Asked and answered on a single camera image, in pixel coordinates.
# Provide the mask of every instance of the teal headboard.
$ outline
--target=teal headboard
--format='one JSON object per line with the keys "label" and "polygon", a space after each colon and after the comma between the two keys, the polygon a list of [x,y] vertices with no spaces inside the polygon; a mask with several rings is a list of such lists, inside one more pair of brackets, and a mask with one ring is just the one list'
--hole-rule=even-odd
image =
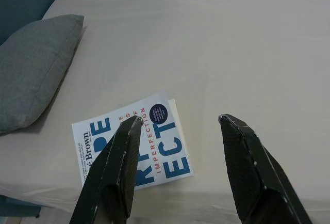
{"label": "teal headboard", "polygon": [[54,0],[0,0],[0,45],[24,25],[42,19]]}

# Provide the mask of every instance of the white book cover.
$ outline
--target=white book cover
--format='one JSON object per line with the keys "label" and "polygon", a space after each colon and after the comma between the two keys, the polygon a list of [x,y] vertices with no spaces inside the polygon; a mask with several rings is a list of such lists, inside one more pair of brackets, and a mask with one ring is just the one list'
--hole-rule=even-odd
{"label": "white book cover", "polygon": [[120,123],[134,115],[143,119],[135,189],[193,175],[175,102],[162,92],[72,124],[82,185]]}

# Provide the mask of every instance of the white bedsheet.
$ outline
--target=white bedsheet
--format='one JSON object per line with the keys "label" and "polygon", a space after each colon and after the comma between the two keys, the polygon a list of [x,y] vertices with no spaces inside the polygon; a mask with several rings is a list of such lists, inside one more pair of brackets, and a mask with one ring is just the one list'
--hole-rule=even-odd
{"label": "white bedsheet", "polygon": [[137,202],[230,193],[223,113],[257,132],[302,199],[330,202],[330,0],[56,0],[44,18],[67,13],[85,16],[84,35],[51,108],[0,137],[0,194],[72,211],[71,123],[165,90],[195,176]]}

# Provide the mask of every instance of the cushion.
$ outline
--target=cushion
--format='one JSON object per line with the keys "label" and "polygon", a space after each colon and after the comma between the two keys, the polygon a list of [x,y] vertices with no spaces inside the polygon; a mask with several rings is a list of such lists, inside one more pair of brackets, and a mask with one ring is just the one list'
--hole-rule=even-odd
{"label": "cushion", "polygon": [[0,46],[0,133],[27,127],[56,92],[80,39],[84,17],[30,23]]}

